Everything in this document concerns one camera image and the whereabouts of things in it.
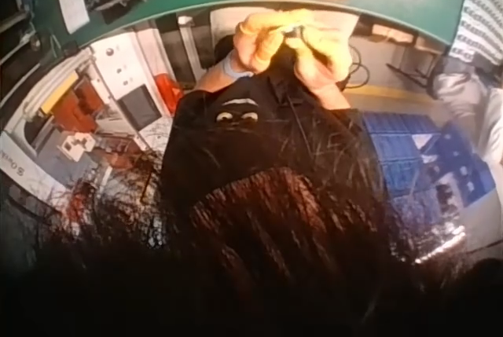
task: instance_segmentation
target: white sticker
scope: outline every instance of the white sticker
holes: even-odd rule
[[[59,0],[64,24],[69,34],[89,23],[84,0]]]

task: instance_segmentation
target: orange component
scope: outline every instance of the orange component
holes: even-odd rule
[[[167,106],[167,110],[173,115],[178,101],[183,96],[180,87],[175,81],[171,80],[167,74],[158,74],[154,76],[154,80],[156,81],[160,96]]]

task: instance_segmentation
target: rubber glove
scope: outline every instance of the rubber glove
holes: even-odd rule
[[[346,38],[341,38],[336,31],[307,26],[302,38],[287,38],[285,43],[296,52],[294,69],[297,78],[312,93],[319,97],[340,93],[336,82],[348,77],[353,63]],[[326,61],[321,62],[314,52],[321,54]]]
[[[278,27],[310,24],[306,9],[285,12],[253,13],[239,23],[234,35],[235,55],[241,71],[258,74],[270,66],[270,61],[284,41]]]

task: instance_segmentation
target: sleeve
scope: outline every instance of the sleeve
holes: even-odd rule
[[[339,138],[339,150],[345,152],[347,160],[356,167],[352,174],[358,174],[359,181],[363,181],[368,189],[373,189],[378,198],[387,197],[384,175],[379,164],[379,158],[372,138],[365,127],[362,114],[357,109],[340,109],[329,112],[336,117],[339,125],[336,136]]]
[[[186,94],[178,102],[173,118],[173,127],[195,127],[204,120],[205,111],[212,103],[214,94],[207,91],[195,90]]]

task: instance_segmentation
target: black cable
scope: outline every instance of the black cable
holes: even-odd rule
[[[346,86],[346,90],[353,90],[355,88],[361,88],[361,87],[366,86],[367,84],[369,84],[369,81],[370,81],[370,70],[369,70],[368,67],[366,67],[362,63],[362,54],[360,53],[360,51],[358,49],[356,49],[352,45],[349,45],[349,47],[350,47],[350,50],[353,52],[353,53],[351,53],[351,58],[353,58],[353,63],[351,64],[352,68],[350,68],[350,71],[349,71],[350,80],[351,80],[351,76],[353,74],[355,74],[356,72],[358,72],[358,71],[360,71],[362,69],[366,73],[365,80],[363,82],[361,82],[360,84],[353,85],[353,86]]]
[[[489,243],[487,245],[484,245],[483,247],[479,247],[474,249],[473,251],[468,251],[466,252],[467,255],[474,254],[476,252],[483,251],[484,249],[491,248],[491,247],[496,247],[497,245],[503,244],[503,239],[493,241],[492,243]]]

